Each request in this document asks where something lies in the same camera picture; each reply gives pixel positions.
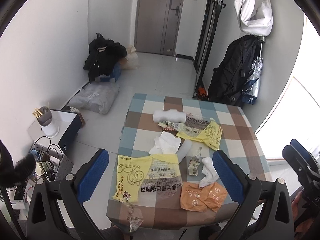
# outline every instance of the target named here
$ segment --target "orange paper packet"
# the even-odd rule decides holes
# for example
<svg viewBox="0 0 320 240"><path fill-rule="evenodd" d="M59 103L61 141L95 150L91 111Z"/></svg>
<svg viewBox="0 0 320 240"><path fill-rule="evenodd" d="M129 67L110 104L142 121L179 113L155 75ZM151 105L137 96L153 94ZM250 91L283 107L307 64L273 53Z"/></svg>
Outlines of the orange paper packet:
<svg viewBox="0 0 320 240"><path fill-rule="evenodd" d="M206 204L212 211L217 212L226 199L228 192L218 182L204 187L197 198Z"/></svg>
<svg viewBox="0 0 320 240"><path fill-rule="evenodd" d="M200 192L199 184L184 182L180 197L180 207L185 210L205 212L207 206L197 198Z"/></svg>

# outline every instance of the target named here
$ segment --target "white bag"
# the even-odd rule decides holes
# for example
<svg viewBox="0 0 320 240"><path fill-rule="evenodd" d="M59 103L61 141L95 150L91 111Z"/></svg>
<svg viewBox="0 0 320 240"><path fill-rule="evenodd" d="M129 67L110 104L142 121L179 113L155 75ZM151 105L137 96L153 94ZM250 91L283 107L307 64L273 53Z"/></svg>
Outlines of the white bag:
<svg viewBox="0 0 320 240"><path fill-rule="evenodd" d="M252 15L255 0L235 0L235 9L240 29L257 36L268 36L272 29L273 18L270 0L263 0L256 14Z"/></svg>
<svg viewBox="0 0 320 240"><path fill-rule="evenodd" d="M110 82L92 82L69 101L69 106L88 109L100 114L106 114L116 96L119 86Z"/></svg>
<svg viewBox="0 0 320 240"><path fill-rule="evenodd" d="M136 53L136 48L130 45L127 48L127 53L128 54L125 57L127 59L127 63L121 65L121 69L137 69L139 67L139 60L138 55Z"/></svg>

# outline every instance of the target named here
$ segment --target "table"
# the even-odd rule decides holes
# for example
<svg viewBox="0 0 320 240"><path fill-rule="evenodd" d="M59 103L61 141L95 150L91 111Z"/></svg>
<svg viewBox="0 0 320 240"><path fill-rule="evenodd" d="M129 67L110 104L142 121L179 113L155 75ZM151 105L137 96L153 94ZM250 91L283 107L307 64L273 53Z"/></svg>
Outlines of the table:
<svg viewBox="0 0 320 240"><path fill-rule="evenodd" d="M154 138L162 132L161 127L152 119L156 109L165 111L177 109L185 113L214 118L223 130L220 149L228 155L231 161L238 164L246 174L254 173L260 180L272 180L267 160L252 127L242 109L236 106L192 99L135 94L123 126L118 154L131 157L149 155L149 150L154 146ZM193 142L192 150L179 165L181 177L178 179L182 180L181 184L183 181L199 183L204 177L201 173L202 163L199 166L198 176L190 176L187 173L187 164L199 146L203 147L201 157L212 157L214 152L212 149L203 143ZM116 167L117 162L113 172L106 215L111 222L129 225L127 206L112 198L116 192ZM149 190L146 190L147 187L141 187L143 192L139 192L139 201L134 203L135 207L141 210L143 216L144 221L141 227L180 229L209 225L229 219L238 206L228 195L217 213L210 209L207 209L206 212L186 211L180 208L181 187L179 187L179 183L177 185L176 193L167 198L160 197L161 192L150 190L150 187Z"/></svg>

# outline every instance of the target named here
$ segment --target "blue box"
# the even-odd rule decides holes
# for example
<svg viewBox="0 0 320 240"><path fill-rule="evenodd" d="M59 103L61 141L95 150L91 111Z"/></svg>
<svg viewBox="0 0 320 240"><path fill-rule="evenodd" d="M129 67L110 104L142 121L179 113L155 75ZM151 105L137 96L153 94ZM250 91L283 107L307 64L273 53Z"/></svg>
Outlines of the blue box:
<svg viewBox="0 0 320 240"><path fill-rule="evenodd" d="M95 81L97 82L110 82L110 83L116 83L116 81L119 79L121 75L121 64L117 62L115 66L113 67L112 72L110 75L101 75L95 78Z"/></svg>

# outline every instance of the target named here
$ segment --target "blue gripper pad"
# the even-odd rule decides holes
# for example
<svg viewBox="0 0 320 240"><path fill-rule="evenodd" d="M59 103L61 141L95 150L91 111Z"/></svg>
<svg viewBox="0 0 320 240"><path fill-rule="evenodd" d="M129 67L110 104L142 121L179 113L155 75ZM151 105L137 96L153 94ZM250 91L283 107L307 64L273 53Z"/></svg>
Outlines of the blue gripper pad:
<svg viewBox="0 0 320 240"><path fill-rule="evenodd" d="M306 160L306 162L312 160L310 153L308 153L308 151L296 139L292 139L290 145Z"/></svg>
<svg viewBox="0 0 320 240"><path fill-rule="evenodd" d="M214 152L212 163L231 199L241 204L244 200L243 185L228 163L221 157L219 151Z"/></svg>
<svg viewBox="0 0 320 240"><path fill-rule="evenodd" d="M95 162L88 169L78 184L77 199L80 204L88 201L94 192L99 180L109 164L109 153L102 150Z"/></svg>

